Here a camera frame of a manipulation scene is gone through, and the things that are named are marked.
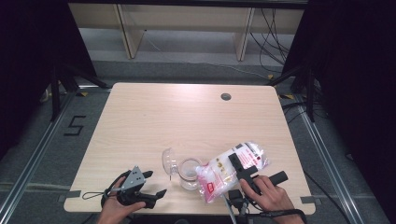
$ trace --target gray carpet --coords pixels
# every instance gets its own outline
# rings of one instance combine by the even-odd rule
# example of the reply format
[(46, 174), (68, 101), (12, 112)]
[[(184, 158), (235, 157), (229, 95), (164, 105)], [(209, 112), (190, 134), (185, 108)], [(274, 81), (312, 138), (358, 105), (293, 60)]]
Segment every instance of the gray carpet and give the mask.
[[(118, 81), (235, 85), (263, 85), (267, 82), (257, 75), (241, 73), (232, 68), (210, 64), (94, 62), (94, 66), (99, 78), (110, 85)], [(255, 65), (236, 67), (250, 73), (262, 74), (265, 77), (272, 74)], [(272, 67), (272, 69), (280, 71), (281, 67)], [(91, 84), (80, 78), (77, 78), (77, 80), (82, 85)], [(290, 93), (291, 82), (292, 78), (277, 85), (278, 93)], [(63, 203), (59, 202), (59, 197), (66, 194), (74, 180), (108, 95), (108, 91), (89, 91), (85, 97), (74, 97), (71, 104), (66, 108), (64, 118), (9, 223), (82, 223), (90, 216), (90, 214), (65, 212)], [(295, 102), (285, 99), (280, 101), (282, 105)], [(41, 136), (50, 124), (50, 110), (50, 101), (37, 109), (25, 129), (20, 143), (1, 160), (0, 199), (2, 201), (7, 196), (11, 184), (20, 176), (24, 165), (28, 162)], [(357, 166), (345, 157), (347, 148), (337, 135), (331, 120), (327, 118), (321, 105), (315, 105), (315, 112), (318, 130), (348, 189), (354, 196), (365, 223), (389, 223)], [(74, 124), (82, 125), (83, 128), (79, 135), (65, 136), (65, 133), (77, 133), (78, 131), (75, 128), (68, 127), (74, 116), (85, 116), (85, 118), (75, 119), (74, 121)], [(285, 117), (290, 122), (290, 132), (304, 170), (340, 204), (315, 145), (305, 128), (300, 111), (297, 107), (293, 107)], [(308, 178), (307, 181), (312, 195), (320, 202), (317, 205), (316, 213), (307, 216), (308, 222), (347, 223), (322, 190)], [(95, 217), (91, 218), (88, 223), (94, 223), (94, 220)], [(268, 219), (255, 218), (254, 223), (272, 222)]]

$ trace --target black cable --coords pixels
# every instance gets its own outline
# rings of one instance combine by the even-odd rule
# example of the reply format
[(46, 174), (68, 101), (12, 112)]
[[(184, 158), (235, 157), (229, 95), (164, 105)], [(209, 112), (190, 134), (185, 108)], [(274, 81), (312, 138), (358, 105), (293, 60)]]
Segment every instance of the black cable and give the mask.
[(86, 224), (88, 221), (93, 217), (93, 214), (91, 214), (89, 217), (87, 217), (84, 221), (81, 222), (81, 224)]
[(288, 105), (282, 105), (282, 110), (287, 109), (287, 108), (292, 108), (292, 107), (297, 106), (297, 105), (306, 105), (306, 102), (291, 103), (291, 104), (288, 104)]
[(286, 115), (289, 113), (290, 110), (291, 110), (291, 107), (289, 107), (287, 111), (283, 112), (283, 115), (286, 117)]
[(270, 42), (268, 42), (268, 36), (270, 34), (268, 33), (266, 37), (264, 37), (264, 34), (262, 34), (262, 38), (264, 39), (264, 44), (268, 44), (269, 46), (271, 46), (273, 49), (279, 49), (278, 47), (274, 46), (273, 44), (271, 44)]
[[(87, 195), (87, 194), (95, 194), (95, 195), (93, 195), (93, 196), (90, 196), (90, 197), (85, 197), (85, 195)], [(85, 192), (83, 195), (82, 195), (82, 199), (83, 200), (89, 200), (89, 199), (91, 199), (91, 198), (94, 198), (94, 197), (97, 197), (97, 196), (99, 196), (99, 195), (103, 195), (104, 193), (103, 192)]]
[(126, 216), (125, 218), (127, 218), (127, 219), (130, 220), (130, 221), (134, 221), (134, 218), (133, 218), (133, 217)]
[(273, 20), (272, 20), (271, 25), (270, 25), (268, 20), (267, 20), (267, 18), (265, 17), (264, 11), (262, 10), (262, 16), (265, 19), (265, 23), (267, 23), (267, 27), (268, 27), (268, 31), (269, 31), (268, 34), (271, 34), (271, 36), (275, 40), (276, 44), (278, 45), (278, 47), (275, 47), (275, 46), (273, 46), (271, 44), (270, 44), (270, 46), (273, 46), (275, 49), (278, 49), (280, 54), (281, 54), (281, 56), (282, 56), (282, 58), (283, 58), (283, 60), (286, 60), (286, 56), (284, 55), (284, 51), (289, 52), (289, 49), (284, 47), (282, 44), (280, 44), (279, 39), (277, 38), (275, 14), (276, 14), (276, 10), (273, 9)]
[(250, 33), (250, 35), (253, 37), (253, 39), (257, 43), (257, 45), (259, 45), (259, 47), (261, 48), (261, 53), (262, 53), (262, 51), (264, 51), (265, 53), (268, 54), (268, 56), (270, 56), (272, 59), (274, 59), (277, 63), (284, 65), (284, 63), (282, 61), (280, 61), (270, 51), (268, 51), (268, 49), (266, 49), (262, 44), (260, 44), (259, 41), (257, 41), (257, 39), (256, 39), (256, 37), (254, 37), (253, 33)]
[(303, 223), (308, 223), (306, 221), (305, 213), (300, 209), (288, 209), (288, 210), (281, 210), (281, 211), (270, 211), (270, 212), (262, 212), (260, 213), (260, 217), (283, 217), (289, 215), (299, 215)]
[(259, 206), (257, 206), (257, 204), (253, 204), (253, 203), (250, 203), (250, 204), (251, 204), (254, 208), (256, 208), (257, 210), (263, 212), (263, 210), (262, 210)]
[(309, 175), (305, 170), (304, 174), (312, 181), (314, 182), (314, 184), (316, 186), (318, 186), (318, 188), (329, 198), (329, 200), (335, 205), (335, 207), (337, 208), (337, 210), (341, 213), (341, 215), (343, 215), (344, 219), (346, 220), (346, 223), (350, 224), (349, 219), (347, 218), (347, 215), (345, 214), (345, 212), (342, 210), (342, 208), (340, 207), (340, 205), (338, 205), (338, 203), (329, 195), (329, 193), (327, 193), (327, 191), (317, 182), (315, 181), (315, 179)]
[(323, 108), (322, 108), (322, 109), (314, 109), (314, 114), (315, 114), (316, 116), (322, 118), (322, 119), (329, 119), (329, 116), (328, 116), (328, 115), (326, 115), (326, 117), (324, 117), (324, 116), (318, 114), (316, 111), (326, 111), (325, 109), (323, 109)]
[(296, 116), (294, 116), (291, 120), (288, 121), (288, 124), (290, 124), (292, 121), (294, 121), (296, 118), (298, 118), (300, 115), (302, 115), (303, 113), (305, 113), (305, 111), (298, 113)]
[(281, 72), (279, 72), (279, 71), (275, 71), (275, 70), (271, 70), (271, 69), (269, 69), (269, 68), (266, 68), (266, 67), (264, 66), (264, 64), (262, 64), (262, 49), (260, 50), (259, 60), (260, 60), (260, 65), (262, 66), (262, 68), (263, 68), (264, 70), (266, 70), (266, 71), (268, 71), (268, 72), (273, 72), (273, 73), (281, 73)]

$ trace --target red label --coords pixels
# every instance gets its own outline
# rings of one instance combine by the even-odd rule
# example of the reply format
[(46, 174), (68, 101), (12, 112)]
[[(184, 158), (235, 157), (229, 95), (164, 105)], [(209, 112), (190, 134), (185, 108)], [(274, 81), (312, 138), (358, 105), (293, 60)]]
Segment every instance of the red label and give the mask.
[(209, 193), (211, 193), (211, 192), (213, 192), (213, 190), (215, 190), (215, 189), (213, 188), (213, 183), (208, 183), (208, 184), (207, 184), (207, 190), (209, 190)]

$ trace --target floor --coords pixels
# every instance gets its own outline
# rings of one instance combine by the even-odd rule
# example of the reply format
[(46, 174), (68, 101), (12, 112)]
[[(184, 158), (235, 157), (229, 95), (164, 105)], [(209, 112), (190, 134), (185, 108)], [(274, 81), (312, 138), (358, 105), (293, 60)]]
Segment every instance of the floor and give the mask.
[[(254, 77), (262, 81), (267, 81), (268, 74), (279, 75), (277, 72), (268, 72), (268, 69), (280, 71), (282, 67), (281, 63), (276, 62), (268, 54), (261, 55), (259, 46), (251, 36), (247, 44), (245, 59), (238, 62), (234, 53), (232, 34), (147, 31), (136, 57), (129, 60), (126, 58), (119, 31), (99, 29), (80, 29), (80, 31), (96, 68), (101, 66), (105, 68), (107, 65), (106, 69), (101, 70), (100, 73), (108, 76), (104, 79), (109, 78), (110, 81), (121, 76), (122, 70), (126, 69), (128, 64), (139, 63), (186, 64), (197, 68), (213, 66), (225, 73), (233, 71), (246, 78)], [(260, 34), (254, 36), (259, 42), (263, 42), (263, 36)], [(278, 36), (279, 43), (287, 49), (290, 47), (292, 39), (293, 35)], [(271, 47), (268, 49), (279, 61), (283, 62), (278, 49)], [(264, 69), (266, 75), (255, 70), (256, 68)], [(289, 94), (288, 85), (291, 82), (292, 80), (287, 80), (285, 84), (279, 85), (278, 92), (286, 97), (280, 100), (282, 105), (290, 103), (286, 95)], [(84, 80), (81, 80), (80, 84), (83, 87), (90, 85)], [(37, 155), (35, 154), (39, 148), (37, 146), (46, 147), (48, 144), (49, 147), (56, 147), (58, 150), (43, 151), (43, 155), (35, 157), (38, 159), (38, 165), (36, 168), (30, 169), (32, 177), (25, 178), (28, 187), (21, 189), (24, 194), (18, 199), (20, 202), (10, 208), (12, 216), (7, 220), (2, 219), (2, 223), (3, 221), (5, 221), (4, 223), (84, 223), (84, 219), (89, 215), (66, 213), (62, 208), (60, 195), (67, 191), (73, 181), (73, 174), (78, 168), (69, 164), (73, 163), (72, 160), (79, 162), (78, 160), (82, 159), (84, 148), (89, 143), (94, 125), (100, 116), (100, 110), (95, 111), (87, 108), (103, 107), (107, 96), (108, 92), (93, 91), (88, 98), (75, 97), (73, 101), (70, 101), (69, 104), (74, 110), (74, 115), (89, 114), (88, 117), (94, 118), (86, 120), (90, 123), (86, 127), (88, 133), (78, 140), (78, 147), (74, 148), (73, 155), (70, 155), (69, 150), (75, 145), (65, 142), (64, 133), (60, 133), (60, 131), (55, 130), (56, 134), (51, 137), (48, 143), (40, 141), (38, 136), (48, 134), (50, 105), (44, 103), (36, 111), (36, 119), (33, 119), (29, 124), (35, 128), (28, 129), (26, 136), (36, 135), (37, 137), (23, 138), (24, 141), (18, 148), (10, 150), (6, 158), (0, 162), (0, 197), (2, 201), (9, 197), (8, 192), (12, 189), (13, 184), (18, 183), (26, 176), (25, 164), (34, 159), (32, 155)], [(63, 96), (64, 102), (67, 102), (67, 97), (67, 95)], [(299, 100), (301, 99), (296, 96), (293, 102)], [(317, 212), (308, 217), (308, 221), (310, 223), (389, 223), (359, 170), (353, 161), (345, 156), (347, 149), (331, 121), (326, 119), (325, 111), (319, 105), (316, 106), (317, 120), (314, 124), (309, 122), (302, 108), (285, 110), (285, 117), (290, 126), (302, 166), (309, 172), (307, 175), (308, 185), (316, 199)], [(72, 114), (65, 113), (65, 118), (60, 121), (61, 127), (57, 128), (58, 130), (66, 130), (69, 124), (66, 121), (71, 119), (69, 117), (72, 117)], [(17, 150), (20, 150), (21, 153), (17, 154), (15, 152)], [(319, 185), (325, 188), (329, 195), (323, 193), (316, 182), (319, 182)], [(337, 211), (332, 200), (336, 200), (338, 206), (342, 207), (346, 217)]]

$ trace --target finger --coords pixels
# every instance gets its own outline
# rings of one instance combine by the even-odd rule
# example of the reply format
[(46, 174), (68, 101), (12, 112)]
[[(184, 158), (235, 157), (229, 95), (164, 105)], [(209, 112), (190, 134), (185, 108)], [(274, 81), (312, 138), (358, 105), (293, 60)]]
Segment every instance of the finger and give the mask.
[(121, 178), (114, 184), (114, 188), (119, 188), (120, 185), (121, 185), (121, 183), (122, 183), (122, 181), (124, 181), (125, 178), (126, 178), (125, 176), (121, 177)]
[(245, 194), (253, 199), (254, 201), (257, 201), (257, 197), (260, 197), (248, 184), (248, 182), (245, 179), (240, 179), (239, 183), (241, 185), (242, 190), (245, 192)]
[(264, 176), (262, 178), (262, 181), (264, 182), (264, 184), (267, 186), (268, 189), (275, 189), (274, 184), (272, 183), (272, 181), (268, 176)]
[(267, 194), (269, 189), (264, 182), (265, 176), (260, 176), (260, 178), (254, 179), (254, 184), (260, 189), (263, 194)]
[(130, 209), (130, 212), (132, 213), (139, 209), (144, 208), (145, 206), (146, 206), (145, 202), (133, 203), (133, 204), (129, 205), (129, 209)]

